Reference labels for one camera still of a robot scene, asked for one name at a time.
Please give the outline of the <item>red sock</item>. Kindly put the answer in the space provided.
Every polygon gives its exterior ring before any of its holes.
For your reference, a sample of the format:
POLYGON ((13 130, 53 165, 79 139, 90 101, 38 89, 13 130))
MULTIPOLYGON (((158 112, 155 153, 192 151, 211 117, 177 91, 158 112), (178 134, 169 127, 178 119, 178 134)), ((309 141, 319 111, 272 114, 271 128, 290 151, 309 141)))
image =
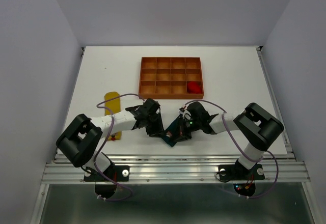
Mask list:
POLYGON ((187 83, 187 92, 190 94, 202 94, 201 86, 195 81, 187 83))

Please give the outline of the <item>dark green sock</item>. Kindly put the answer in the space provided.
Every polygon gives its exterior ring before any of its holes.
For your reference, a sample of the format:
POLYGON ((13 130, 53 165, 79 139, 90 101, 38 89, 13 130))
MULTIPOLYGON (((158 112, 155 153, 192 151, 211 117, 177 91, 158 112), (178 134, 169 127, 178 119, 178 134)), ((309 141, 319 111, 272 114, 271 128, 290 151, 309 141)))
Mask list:
POLYGON ((176 118, 164 131, 164 135, 161 139, 170 147, 174 147, 177 143, 173 142, 173 131, 176 127, 177 122, 182 122, 180 118, 176 118))

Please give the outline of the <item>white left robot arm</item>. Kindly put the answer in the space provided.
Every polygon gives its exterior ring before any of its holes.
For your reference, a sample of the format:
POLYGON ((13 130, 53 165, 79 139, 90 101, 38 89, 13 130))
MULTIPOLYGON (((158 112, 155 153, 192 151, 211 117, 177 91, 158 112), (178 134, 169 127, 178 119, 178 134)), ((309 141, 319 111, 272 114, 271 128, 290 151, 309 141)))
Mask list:
POLYGON ((74 167, 91 168, 101 180, 108 180, 113 176, 113 162, 96 149, 99 141, 118 132, 141 128, 149 136, 160 136, 164 131, 160 105, 151 98, 112 115, 76 116, 59 136, 56 146, 74 167))

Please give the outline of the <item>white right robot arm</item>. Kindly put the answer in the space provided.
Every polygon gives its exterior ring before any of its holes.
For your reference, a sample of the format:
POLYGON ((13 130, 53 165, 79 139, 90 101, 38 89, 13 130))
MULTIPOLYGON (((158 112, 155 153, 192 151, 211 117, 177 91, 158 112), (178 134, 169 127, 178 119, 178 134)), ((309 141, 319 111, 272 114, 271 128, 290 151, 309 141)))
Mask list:
POLYGON ((174 146, 189 140, 192 133, 198 130, 209 135, 226 132, 241 153, 231 173, 246 178, 283 132, 283 124, 257 103, 250 103, 235 116, 224 109, 220 114, 211 115, 202 102, 193 100, 179 109, 179 116, 166 132, 169 144, 174 146))

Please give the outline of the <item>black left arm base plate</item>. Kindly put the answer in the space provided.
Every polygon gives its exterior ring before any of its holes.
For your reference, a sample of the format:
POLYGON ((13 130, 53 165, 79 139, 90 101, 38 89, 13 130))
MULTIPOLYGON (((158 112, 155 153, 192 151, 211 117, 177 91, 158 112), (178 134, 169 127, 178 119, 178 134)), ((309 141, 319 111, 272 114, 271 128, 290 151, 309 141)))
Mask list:
MULTIPOLYGON (((114 165, 110 166, 108 170, 105 170, 103 174, 116 182, 128 182, 130 174, 130 166, 128 165, 114 165)), ((86 167, 86 172, 84 172, 85 182, 104 182, 107 181, 100 173, 96 170, 86 167)))

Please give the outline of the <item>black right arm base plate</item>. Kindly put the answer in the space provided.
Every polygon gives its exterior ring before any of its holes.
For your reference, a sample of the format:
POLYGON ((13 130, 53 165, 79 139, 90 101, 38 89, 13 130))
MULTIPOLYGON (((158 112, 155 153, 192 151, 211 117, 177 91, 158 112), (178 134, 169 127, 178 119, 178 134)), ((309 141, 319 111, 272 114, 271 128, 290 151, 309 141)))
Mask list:
POLYGON ((250 170, 240 165, 223 164, 218 166, 215 178, 221 182, 264 180, 264 170, 261 164, 255 164, 250 170))

